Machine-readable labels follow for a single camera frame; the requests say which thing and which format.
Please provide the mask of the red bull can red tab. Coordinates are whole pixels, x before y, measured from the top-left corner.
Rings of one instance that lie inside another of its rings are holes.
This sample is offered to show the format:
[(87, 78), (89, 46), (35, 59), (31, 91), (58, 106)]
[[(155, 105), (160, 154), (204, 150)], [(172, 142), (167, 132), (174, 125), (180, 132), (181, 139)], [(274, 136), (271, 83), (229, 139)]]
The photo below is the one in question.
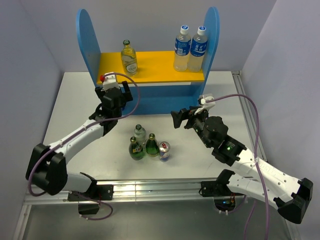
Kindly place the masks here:
[(162, 162), (166, 162), (169, 159), (170, 156), (170, 144), (166, 141), (160, 142), (158, 149), (159, 149), (159, 159)]

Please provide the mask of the clear chang glass bottle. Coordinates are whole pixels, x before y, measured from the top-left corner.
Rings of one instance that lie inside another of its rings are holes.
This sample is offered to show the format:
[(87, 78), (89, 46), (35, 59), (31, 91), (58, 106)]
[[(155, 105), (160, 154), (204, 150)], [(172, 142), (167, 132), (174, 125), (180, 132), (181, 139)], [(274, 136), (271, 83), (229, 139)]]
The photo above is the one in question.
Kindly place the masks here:
[(138, 71), (137, 54), (134, 48), (131, 46), (131, 42), (126, 39), (122, 42), (123, 49), (120, 53), (121, 62), (124, 72), (128, 76), (134, 76)]

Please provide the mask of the green perrier bottle yellow label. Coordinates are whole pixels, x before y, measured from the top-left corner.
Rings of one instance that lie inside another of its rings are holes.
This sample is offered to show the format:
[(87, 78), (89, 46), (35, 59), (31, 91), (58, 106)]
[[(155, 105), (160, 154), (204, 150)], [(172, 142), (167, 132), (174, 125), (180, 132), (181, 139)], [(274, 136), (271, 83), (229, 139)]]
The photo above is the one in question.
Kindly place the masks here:
[(156, 157), (159, 154), (159, 144), (154, 133), (150, 133), (145, 143), (146, 153), (150, 157)]

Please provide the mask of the green perrier bottle red label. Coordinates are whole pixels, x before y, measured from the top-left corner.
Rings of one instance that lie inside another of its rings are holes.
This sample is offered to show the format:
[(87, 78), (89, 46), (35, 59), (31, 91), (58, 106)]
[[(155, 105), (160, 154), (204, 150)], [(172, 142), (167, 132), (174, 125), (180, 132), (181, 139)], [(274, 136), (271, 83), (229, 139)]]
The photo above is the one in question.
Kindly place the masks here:
[(131, 158), (135, 161), (139, 161), (145, 157), (145, 151), (143, 146), (137, 141), (136, 137), (130, 138), (130, 145), (128, 147)]

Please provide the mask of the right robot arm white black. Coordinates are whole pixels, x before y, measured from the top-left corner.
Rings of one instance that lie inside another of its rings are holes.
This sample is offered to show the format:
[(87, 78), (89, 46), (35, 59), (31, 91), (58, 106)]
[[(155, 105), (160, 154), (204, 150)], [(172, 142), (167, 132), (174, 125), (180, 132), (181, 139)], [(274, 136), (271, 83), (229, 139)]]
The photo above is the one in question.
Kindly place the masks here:
[(203, 197), (246, 195), (268, 203), (286, 220), (301, 224), (312, 199), (313, 182), (292, 177), (268, 162), (254, 158), (244, 144), (228, 135), (228, 127), (219, 116), (209, 116), (197, 108), (172, 111), (174, 128), (187, 121), (185, 129), (194, 129), (206, 148), (222, 164), (228, 165), (214, 181), (201, 182)]

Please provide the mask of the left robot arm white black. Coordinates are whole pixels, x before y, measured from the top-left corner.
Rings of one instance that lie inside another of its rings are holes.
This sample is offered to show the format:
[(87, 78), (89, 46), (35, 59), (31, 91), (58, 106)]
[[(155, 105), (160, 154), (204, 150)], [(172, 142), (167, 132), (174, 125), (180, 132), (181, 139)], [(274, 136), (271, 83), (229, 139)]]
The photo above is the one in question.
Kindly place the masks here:
[(133, 97), (127, 81), (119, 86), (115, 80), (105, 80), (102, 86), (95, 88), (95, 93), (101, 103), (81, 127), (56, 142), (39, 143), (33, 148), (25, 175), (31, 195), (41, 196), (32, 191), (32, 185), (36, 185), (51, 196), (61, 191), (79, 192), (86, 200), (98, 196), (97, 180), (83, 172), (69, 173), (67, 164), (87, 145), (116, 126), (123, 118), (122, 109)]

